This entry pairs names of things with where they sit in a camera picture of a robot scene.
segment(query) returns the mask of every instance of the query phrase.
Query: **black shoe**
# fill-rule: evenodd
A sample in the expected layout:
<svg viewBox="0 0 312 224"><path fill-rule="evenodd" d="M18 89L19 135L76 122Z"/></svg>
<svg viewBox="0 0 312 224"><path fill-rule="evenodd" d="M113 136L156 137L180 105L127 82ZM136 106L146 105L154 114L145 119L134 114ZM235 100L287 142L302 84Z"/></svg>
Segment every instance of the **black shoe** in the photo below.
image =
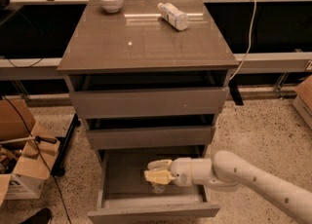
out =
<svg viewBox="0 0 312 224"><path fill-rule="evenodd" d="M48 208L43 208L20 224L49 224L50 220L52 220L51 211Z"/></svg>

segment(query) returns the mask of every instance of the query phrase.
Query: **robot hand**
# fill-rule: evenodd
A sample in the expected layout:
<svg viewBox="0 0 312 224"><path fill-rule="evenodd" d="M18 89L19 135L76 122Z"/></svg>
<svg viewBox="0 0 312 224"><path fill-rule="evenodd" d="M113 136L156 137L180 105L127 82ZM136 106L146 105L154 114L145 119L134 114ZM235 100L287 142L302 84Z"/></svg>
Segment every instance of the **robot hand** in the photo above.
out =
<svg viewBox="0 0 312 224"><path fill-rule="evenodd" d="M312 224L312 193L256 168L228 151L218 151L212 160L155 161L148 164L144 176L156 191L160 185L171 182L180 187L196 184L221 191L237 190L242 183L296 222Z"/></svg>

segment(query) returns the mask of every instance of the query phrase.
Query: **box flap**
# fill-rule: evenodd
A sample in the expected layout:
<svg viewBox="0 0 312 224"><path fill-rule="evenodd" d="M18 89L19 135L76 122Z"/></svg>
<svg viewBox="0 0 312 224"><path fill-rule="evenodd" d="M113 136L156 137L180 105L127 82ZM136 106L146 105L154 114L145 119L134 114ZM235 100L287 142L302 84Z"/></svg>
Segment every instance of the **box flap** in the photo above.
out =
<svg viewBox="0 0 312 224"><path fill-rule="evenodd" d="M0 175L0 205L3 203L6 194L9 189L11 175L10 174L1 174Z"/></svg>
<svg viewBox="0 0 312 224"><path fill-rule="evenodd" d="M17 108L24 118L29 130L32 130L35 119L22 99L13 99L10 102ZM15 139L28 136L28 131L16 112L15 108L7 101L0 100L0 140Z"/></svg>
<svg viewBox="0 0 312 224"><path fill-rule="evenodd" d="M309 108L312 109L312 75L296 86L294 90L300 95Z"/></svg>
<svg viewBox="0 0 312 224"><path fill-rule="evenodd" d="M40 135L41 137L55 138L51 133L45 130L38 122L35 124L32 135ZM41 155L50 170L53 168L53 165L59 154L59 141L56 144L48 143L41 141L38 144L38 147L41 151ZM50 172L47 169L45 163L42 161L37 147L33 141L28 141L23 150L23 157L19 158L13 173L29 176L33 178L46 180L50 176Z"/></svg>

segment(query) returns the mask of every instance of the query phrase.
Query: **dresser top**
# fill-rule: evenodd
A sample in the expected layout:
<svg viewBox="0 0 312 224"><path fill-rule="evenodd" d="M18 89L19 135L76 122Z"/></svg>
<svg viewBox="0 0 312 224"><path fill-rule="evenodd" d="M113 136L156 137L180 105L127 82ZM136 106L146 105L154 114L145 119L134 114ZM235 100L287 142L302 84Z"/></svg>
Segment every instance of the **dresser top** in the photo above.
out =
<svg viewBox="0 0 312 224"><path fill-rule="evenodd" d="M158 3L189 15L186 30L164 21ZM89 1L58 67L61 74L234 68L238 63L201 0L125 0L109 14Z"/></svg>

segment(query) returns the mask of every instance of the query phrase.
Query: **speckled floor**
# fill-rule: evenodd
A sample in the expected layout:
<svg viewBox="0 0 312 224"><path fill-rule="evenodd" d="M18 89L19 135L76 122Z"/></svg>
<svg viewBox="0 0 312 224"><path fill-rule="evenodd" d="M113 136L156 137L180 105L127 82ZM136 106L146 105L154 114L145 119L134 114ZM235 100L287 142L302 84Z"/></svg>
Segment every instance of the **speckled floor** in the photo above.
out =
<svg viewBox="0 0 312 224"><path fill-rule="evenodd" d="M312 191L312 130L292 106L292 99L245 100L236 106L228 100L217 122L210 153L233 151L255 166ZM56 136L65 135L74 110L70 106L31 107L36 120ZM72 223L91 223L87 217L96 209L100 167L85 137L77 128L64 162L66 174L58 178ZM184 219L162 224L294 223L280 210L249 188L234 193L211 192L213 203L221 205L215 218ZM47 180L40 200L5 201L0 223L21 223L43 207L54 216L52 223L67 223L53 178Z"/></svg>

